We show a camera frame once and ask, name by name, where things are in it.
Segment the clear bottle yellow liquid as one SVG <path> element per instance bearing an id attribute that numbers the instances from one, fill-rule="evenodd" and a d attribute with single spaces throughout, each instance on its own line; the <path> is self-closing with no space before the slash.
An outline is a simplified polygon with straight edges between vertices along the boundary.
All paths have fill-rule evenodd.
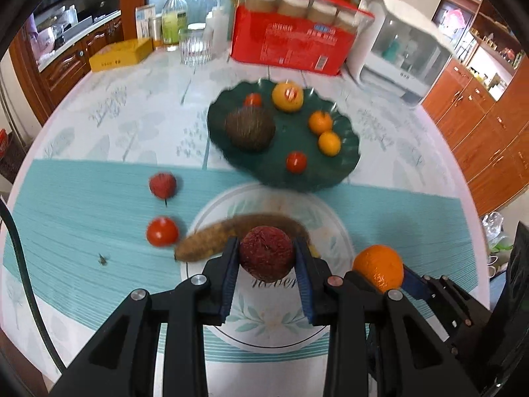
<path id="1" fill-rule="evenodd" d="M 161 11 L 162 40 L 166 48 L 179 45 L 179 33 L 187 27 L 185 0 L 167 0 Z"/>

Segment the small red cherry tomato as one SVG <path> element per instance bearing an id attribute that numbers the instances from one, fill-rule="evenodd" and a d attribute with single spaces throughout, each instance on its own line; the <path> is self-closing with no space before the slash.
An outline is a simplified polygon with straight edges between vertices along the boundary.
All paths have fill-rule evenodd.
<path id="1" fill-rule="evenodd" d="M 307 166 L 306 155 L 302 152 L 289 153 L 285 161 L 285 166 L 291 174 L 302 174 Z"/>

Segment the orange tangerine with stem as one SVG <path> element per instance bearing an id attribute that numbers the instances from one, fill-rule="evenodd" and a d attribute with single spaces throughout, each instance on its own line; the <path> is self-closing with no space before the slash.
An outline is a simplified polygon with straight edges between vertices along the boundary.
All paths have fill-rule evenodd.
<path id="1" fill-rule="evenodd" d="M 307 121 L 309 130 L 316 136 L 327 131 L 332 131 L 333 123 L 330 113 L 323 110 L 313 112 Z"/>

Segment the white blue small carton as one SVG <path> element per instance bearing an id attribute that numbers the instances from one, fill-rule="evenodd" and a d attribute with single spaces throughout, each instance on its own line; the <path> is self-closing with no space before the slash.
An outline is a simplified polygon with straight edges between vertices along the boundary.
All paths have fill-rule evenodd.
<path id="1" fill-rule="evenodd" d="M 135 8 L 136 38 L 146 39 L 151 37 L 150 22 L 156 16 L 155 5 L 142 5 Z"/>

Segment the overripe brown banana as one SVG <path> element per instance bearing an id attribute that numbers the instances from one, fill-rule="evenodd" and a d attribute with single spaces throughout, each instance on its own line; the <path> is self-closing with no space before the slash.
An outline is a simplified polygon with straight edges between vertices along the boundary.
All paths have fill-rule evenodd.
<path id="1" fill-rule="evenodd" d="M 244 239 L 256 227 L 275 227 L 291 239 L 304 238 L 309 246 L 312 240 L 306 228 L 297 220 L 278 213 L 239 214 L 218 220 L 177 243 L 174 257 L 180 262 L 199 262 L 223 251 L 230 238 Z"/>

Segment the small yellow kumquat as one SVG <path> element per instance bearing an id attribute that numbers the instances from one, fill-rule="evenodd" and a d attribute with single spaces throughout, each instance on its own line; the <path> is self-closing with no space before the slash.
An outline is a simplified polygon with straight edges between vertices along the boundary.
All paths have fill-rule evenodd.
<path id="1" fill-rule="evenodd" d="M 326 131 L 317 140 L 319 150 L 327 157 L 335 157 L 341 151 L 342 140 L 334 131 Z"/>

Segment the clear drinking glass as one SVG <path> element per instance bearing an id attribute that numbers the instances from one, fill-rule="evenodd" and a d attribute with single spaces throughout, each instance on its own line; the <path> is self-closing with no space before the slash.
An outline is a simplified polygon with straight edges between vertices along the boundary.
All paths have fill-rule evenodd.
<path id="1" fill-rule="evenodd" d="M 200 66 L 212 59 L 213 32 L 204 22 L 190 24 L 179 31 L 181 62 L 186 66 Z"/>

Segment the yellow-orange fruit with sticker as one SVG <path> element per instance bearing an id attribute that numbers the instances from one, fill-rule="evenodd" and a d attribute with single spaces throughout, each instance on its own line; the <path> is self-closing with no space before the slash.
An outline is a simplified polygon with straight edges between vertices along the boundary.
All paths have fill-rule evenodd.
<path id="1" fill-rule="evenodd" d="M 277 83 L 272 90 L 272 103 L 283 112 L 298 112 L 304 103 L 304 91 L 295 82 Z"/>

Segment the dark red round lychee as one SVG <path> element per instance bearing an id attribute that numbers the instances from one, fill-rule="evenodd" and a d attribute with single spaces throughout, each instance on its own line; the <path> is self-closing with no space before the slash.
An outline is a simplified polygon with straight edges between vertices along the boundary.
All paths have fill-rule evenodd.
<path id="1" fill-rule="evenodd" d="M 294 261 L 291 238 L 276 227 L 255 227 L 239 245 L 240 265 L 261 282 L 273 283 L 284 278 Z"/>

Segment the wooden side cabinet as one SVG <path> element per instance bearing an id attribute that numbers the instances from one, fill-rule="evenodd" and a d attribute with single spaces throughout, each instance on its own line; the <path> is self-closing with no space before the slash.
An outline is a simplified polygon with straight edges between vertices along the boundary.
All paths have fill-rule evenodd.
<path id="1" fill-rule="evenodd" d="M 454 154 L 479 215 L 528 188 L 527 58 L 498 100 L 452 58 L 422 106 Z"/>

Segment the large orange tangerine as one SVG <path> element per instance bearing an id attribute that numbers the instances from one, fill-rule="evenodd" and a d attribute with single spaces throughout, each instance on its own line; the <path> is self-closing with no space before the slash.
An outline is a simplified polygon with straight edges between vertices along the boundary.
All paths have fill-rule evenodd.
<path id="1" fill-rule="evenodd" d="M 371 245 L 362 250 L 354 258 L 351 269 L 382 293 L 399 289 L 403 284 L 403 260 L 397 251 L 386 245 Z"/>

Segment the dark green scalloped plate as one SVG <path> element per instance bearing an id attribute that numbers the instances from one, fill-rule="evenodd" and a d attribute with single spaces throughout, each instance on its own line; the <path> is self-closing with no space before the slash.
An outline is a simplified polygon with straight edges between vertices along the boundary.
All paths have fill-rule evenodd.
<path id="1" fill-rule="evenodd" d="M 275 82 L 260 79 L 256 82 L 240 82 L 222 91 L 207 111 L 209 139 L 223 154 L 230 165 L 238 168 L 269 187 L 287 188 L 299 192 L 313 192 L 333 187 L 350 175 L 360 158 L 359 135 L 353 130 L 350 119 L 337 104 L 318 95 L 315 89 L 304 90 L 304 103 L 300 111 L 286 113 L 272 103 Z M 252 92 L 260 93 L 262 108 L 268 110 L 276 125 L 275 136 L 267 149 L 259 153 L 242 151 L 229 140 L 225 129 L 225 117 L 233 110 L 244 107 L 245 97 Z M 310 115 L 323 110 L 333 119 L 333 131 L 342 140 L 341 151 L 335 157 L 325 156 L 318 148 L 316 135 L 307 125 Z M 291 174 L 285 166 L 289 153 L 306 155 L 306 170 L 299 175 Z"/>

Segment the yellow flat box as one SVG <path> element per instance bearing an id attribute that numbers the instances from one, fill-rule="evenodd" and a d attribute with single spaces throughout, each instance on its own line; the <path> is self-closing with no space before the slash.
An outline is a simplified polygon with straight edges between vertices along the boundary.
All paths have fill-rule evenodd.
<path id="1" fill-rule="evenodd" d="M 128 39 L 101 48 L 89 59 L 94 73 L 114 68 L 135 66 L 153 52 L 152 40 Z"/>

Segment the red carton of jars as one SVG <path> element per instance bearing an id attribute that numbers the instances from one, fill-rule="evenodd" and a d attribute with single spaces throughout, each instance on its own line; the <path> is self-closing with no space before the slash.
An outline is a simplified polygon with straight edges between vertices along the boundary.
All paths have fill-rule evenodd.
<path id="1" fill-rule="evenodd" d="M 241 0 L 230 55 L 242 63 L 337 75 L 375 16 L 344 0 Z"/>

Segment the dark brown avocado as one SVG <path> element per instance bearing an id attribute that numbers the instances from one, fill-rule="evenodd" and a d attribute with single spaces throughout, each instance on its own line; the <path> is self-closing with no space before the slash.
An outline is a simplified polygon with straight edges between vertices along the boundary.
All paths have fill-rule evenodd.
<path id="1" fill-rule="evenodd" d="M 244 106 L 229 112 L 225 117 L 224 129 L 235 147 L 242 151 L 259 153 L 271 144 L 276 125 L 268 110 Z"/>

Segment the white squeeze bottle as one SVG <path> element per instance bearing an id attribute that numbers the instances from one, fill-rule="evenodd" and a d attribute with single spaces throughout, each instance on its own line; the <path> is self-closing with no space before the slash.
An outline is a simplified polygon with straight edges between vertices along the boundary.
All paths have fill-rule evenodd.
<path id="1" fill-rule="evenodd" d="M 217 57 L 228 48 L 229 15 L 220 7 L 213 7 L 205 18 L 206 30 L 212 38 L 212 54 Z"/>

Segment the white countertop appliance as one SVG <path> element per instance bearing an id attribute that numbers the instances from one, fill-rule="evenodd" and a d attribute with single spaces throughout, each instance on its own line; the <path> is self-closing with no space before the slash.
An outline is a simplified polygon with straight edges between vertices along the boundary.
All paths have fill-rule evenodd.
<path id="1" fill-rule="evenodd" d="M 359 27 L 346 59 L 355 81 L 411 107 L 421 104 L 453 56 L 436 24 L 402 0 L 360 0 L 374 20 Z"/>

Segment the printed teal white tablecloth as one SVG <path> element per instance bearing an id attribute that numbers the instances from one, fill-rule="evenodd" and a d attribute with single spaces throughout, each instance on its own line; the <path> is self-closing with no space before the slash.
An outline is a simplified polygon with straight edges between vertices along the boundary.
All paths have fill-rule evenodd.
<path id="1" fill-rule="evenodd" d="M 236 170 L 208 136 L 208 107 L 240 82 L 291 80 L 337 104 L 359 135 L 343 182 L 313 194 L 266 187 Z M 176 177 L 167 203 L 153 175 Z M 70 363 L 134 290 L 172 290 L 203 270 L 150 245 L 160 215 L 191 234 L 238 214 L 300 222 L 331 271 L 370 245 L 394 248 L 416 273 L 447 275 L 490 302 L 486 244 L 465 178 L 422 108 L 325 76 L 220 58 L 183 66 L 176 53 L 88 75 L 41 130 L 9 196 L 30 283 L 60 358 Z M 99 263 L 99 255 L 107 265 Z"/>

